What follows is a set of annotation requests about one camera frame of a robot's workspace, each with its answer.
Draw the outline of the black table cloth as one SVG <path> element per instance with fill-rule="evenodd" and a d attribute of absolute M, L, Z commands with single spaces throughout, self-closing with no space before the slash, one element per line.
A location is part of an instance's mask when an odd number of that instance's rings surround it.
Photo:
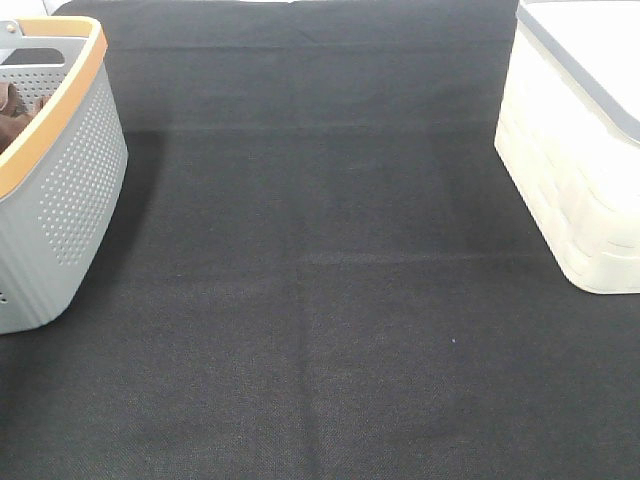
<path fill-rule="evenodd" d="M 513 1 L 72 1 L 129 150 L 67 311 L 1 340 L 5 479 L 635 479 L 639 299 L 493 139 Z"/>

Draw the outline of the grey basket orange rim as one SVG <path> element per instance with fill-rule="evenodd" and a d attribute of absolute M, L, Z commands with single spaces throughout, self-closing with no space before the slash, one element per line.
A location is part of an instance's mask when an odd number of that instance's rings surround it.
<path fill-rule="evenodd" d="M 104 65 L 101 24 L 86 16 L 6 19 L 1 83 L 31 110 L 1 152 L 1 330 L 55 320 L 71 303 L 109 226 L 128 150 Z"/>

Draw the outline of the white basket grey rim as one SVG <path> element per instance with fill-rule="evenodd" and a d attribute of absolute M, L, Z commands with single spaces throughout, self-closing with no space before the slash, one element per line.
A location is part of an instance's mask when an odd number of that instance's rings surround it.
<path fill-rule="evenodd" d="M 494 145 L 565 277 L 639 290 L 639 5 L 522 1 Z"/>

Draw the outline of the brown towels in basket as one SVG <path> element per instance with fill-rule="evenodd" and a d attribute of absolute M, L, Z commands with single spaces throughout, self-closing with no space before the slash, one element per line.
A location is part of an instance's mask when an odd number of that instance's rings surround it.
<path fill-rule="evenodd" d="M 44 108 L 50 96 L 36 99 L 33 108 L 26 110 L 22 104 L 16 86 L 9 82 L 1 83 L 1 126 L 0 149 L 4 152 L 34 117 Z"/>

